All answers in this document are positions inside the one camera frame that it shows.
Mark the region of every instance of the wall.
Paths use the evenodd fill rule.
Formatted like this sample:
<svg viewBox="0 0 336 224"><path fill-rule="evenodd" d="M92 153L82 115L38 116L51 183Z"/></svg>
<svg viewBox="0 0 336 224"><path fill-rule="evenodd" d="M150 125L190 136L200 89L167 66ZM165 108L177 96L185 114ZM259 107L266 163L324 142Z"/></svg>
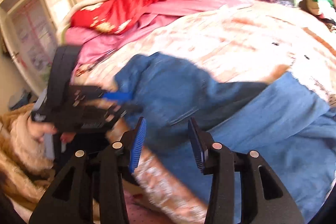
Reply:
<svg viewBox="0 0 336 224"><path fill-rule="evenodd" d="M9 98L22 88L30 90L10 58L0 52L0 114L8 111Z"/></svg>

